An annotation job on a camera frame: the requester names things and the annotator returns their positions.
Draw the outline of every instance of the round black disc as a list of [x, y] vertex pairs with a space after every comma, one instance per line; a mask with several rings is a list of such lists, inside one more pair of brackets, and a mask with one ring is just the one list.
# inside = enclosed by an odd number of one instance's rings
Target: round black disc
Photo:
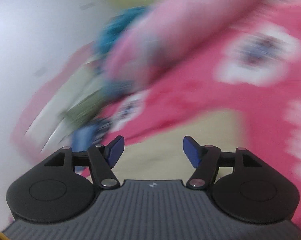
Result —
[[212, 188], [212, 198], [221, 210], [236, 219], [268, 224], [290, 219], [299, 193], [280, 174], [247, 172], [245, 176], [230, 174], [219, 179]]
[[70, 219], [92, 203], [93, 185], [84, 177], [59, 167], [29, 171], [7, 191], [14, 216], [35, 223]]

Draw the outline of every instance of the pink cloth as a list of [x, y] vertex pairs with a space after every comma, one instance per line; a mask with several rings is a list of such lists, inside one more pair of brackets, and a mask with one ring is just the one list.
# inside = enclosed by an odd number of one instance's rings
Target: pink cloth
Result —
[[160, 0], [111, 50], [105, 77], [147, 87], [167, 66], [262, 0]]
[[293, 222], [301, 227], [301, 0], [265, 1], [147, 91], [111, 105], [105, 143], [123, 135], [133, 144], [218, 108], [242, 112], [248, 149], [298, 187]]

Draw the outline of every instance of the pink fabric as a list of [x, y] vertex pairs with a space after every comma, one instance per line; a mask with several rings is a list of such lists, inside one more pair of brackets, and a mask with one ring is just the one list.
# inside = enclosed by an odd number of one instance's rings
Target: pink fabric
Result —
[[262, 0], [161, 0], [132, 24], [106, 60], [105, 77], [147, 87], [207, 37]]
[[12, 131], [11, 141], [31, 163], [38, 163], [51, 153], [40, 154], [42, 147], [35, 146], [31, 140], [27, 139], [25, 137], [26, 131], [60, 87], [91, 56], [91, 47], [92, 44], [88, 44], [75, 52], [65, 64], [60, 74], [47, 82], [33, 95]]
[[[245, 48], [265, 37], [274, 41], [272, 53], [246, 62]], [[247, 147], [298, 187], [293, 222], [301, 227], [301, 0], [267, 0], [192, 52], [139, 101], [139, 113], [125, 117], [105, 143], [116, 135], [126, 144], [140, 142], [206, 110], [243, 113]], [[119, 105], [104, 115], [120, 116]]]

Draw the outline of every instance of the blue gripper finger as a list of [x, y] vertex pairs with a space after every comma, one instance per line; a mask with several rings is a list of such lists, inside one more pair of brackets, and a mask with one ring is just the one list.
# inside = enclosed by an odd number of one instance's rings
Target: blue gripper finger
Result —
[[124, 148], [125, 140], [124, 137], [120, 135], [105, 146], [105, 160], [111, 169], [115, 167], [117, 161], [124, 152]]
[[187, 135], [183, 140], [183, 150], [195, 169], [199, 166], [202, 156], [202, 146], [200, 146], [191, 136]]

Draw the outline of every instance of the beige fabric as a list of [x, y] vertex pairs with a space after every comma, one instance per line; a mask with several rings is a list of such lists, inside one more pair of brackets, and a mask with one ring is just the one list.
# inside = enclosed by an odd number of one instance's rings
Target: beige fabric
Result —
[[[121, 183], [124, 179], [182, 179], [185, 183], [194, 172], [183, 153], [182, 142], [186, 135], [201, 145], [212, 144], [223, 151], [245, 147], [239, 113], [230, 110], [210, 112], [191, 123], [125, 147], [113, 168], [114, 174]], [[222, 168], [218, 178], [231, 172], [232, 168]]]

